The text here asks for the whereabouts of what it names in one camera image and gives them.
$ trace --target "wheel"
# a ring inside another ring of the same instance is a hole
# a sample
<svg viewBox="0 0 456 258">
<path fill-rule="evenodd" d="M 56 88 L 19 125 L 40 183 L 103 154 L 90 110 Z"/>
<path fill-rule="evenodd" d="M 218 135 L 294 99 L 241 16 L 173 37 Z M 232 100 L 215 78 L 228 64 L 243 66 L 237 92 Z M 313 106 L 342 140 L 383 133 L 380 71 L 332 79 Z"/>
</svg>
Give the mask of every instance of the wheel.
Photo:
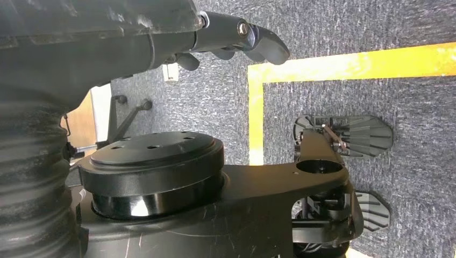
<svg viewBox="0 0 456 258">
<path fill-rule="evenodd" d="M 311 243 L 293 243 L 293 251 L 296 258 L 345 258 L 345 253 L 350 243 L 342 243 L 336 248 L 319 247 L 318 244 L 314 244 L 314 246 L 309 248 L 308 245 L 311 245 Z"/>
</svg>

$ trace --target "metal screw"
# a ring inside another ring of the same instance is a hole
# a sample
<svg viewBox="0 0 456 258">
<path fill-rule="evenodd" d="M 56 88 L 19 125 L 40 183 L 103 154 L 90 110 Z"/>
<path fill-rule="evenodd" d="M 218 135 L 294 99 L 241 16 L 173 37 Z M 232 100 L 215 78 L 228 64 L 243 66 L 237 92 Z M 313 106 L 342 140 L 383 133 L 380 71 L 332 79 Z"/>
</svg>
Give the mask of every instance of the metal screw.
<svg viewBox="0 0 456 258">
<path fill-rule="evenodd" d="M 198 24 L 200 28 L 206 27 L 206 19 L 201 15 L 198 17 Z"/>
<path fill-rule="evenodd" d="M 245 36 L 248 34 L 248 26 L 246 23 L 239 23 L 238 25 L 238 33 L 241 36 Z"/>
</svg>

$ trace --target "black rotary disc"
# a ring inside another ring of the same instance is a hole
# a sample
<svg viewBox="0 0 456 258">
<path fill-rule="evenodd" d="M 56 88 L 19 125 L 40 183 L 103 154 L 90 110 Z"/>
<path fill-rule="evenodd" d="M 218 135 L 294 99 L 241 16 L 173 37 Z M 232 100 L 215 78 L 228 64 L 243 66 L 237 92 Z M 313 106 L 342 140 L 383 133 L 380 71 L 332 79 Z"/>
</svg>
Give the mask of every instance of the black rotary disc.
<svg viewBox="0 0 456 258">
<path fill-rule="evenodd" d="M 94 210 L 112 219 L 161 216 L 221 189 L 223 144 L 193 132 L 154 133 L 110 144 L 79 162 Z"/>
<path fill-rule="evenodd" d="M 220 176 L 223 144 L 209 135 L 166 132 L 110 144 L 80 163 L 81 181 L 92 194 L 145 196 Z"/>
</svg>

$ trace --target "yellow floor marking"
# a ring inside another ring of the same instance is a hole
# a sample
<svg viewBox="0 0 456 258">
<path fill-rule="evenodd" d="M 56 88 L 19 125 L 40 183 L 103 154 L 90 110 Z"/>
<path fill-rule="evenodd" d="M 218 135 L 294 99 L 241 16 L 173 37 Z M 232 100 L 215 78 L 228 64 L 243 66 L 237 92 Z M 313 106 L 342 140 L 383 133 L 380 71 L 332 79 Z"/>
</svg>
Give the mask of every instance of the yellow floor marking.
<svg viewBox="0 0 456 258">
<path fill-rule="evenodd" d="M 263 164 L 263 83 L 456 75 L 456 42 L 248 66 L 250 165 Z"/>
</svg>

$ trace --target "cylindrical hole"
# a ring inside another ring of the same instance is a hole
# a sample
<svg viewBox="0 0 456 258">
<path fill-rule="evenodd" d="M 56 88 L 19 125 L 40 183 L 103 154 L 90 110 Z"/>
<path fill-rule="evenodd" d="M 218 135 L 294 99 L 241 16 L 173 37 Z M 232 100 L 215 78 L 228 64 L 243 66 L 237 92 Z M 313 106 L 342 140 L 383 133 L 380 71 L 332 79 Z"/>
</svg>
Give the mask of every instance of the cylindrical hole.
<svg viewBox="0 0 456 258">
<path fill-rule="evenodd" d="M 304 160 L 296 164 L 296 167 L 313 174 L 335 173 L 344 168 L 341 164 L 329 160 Z"/>
</svg>

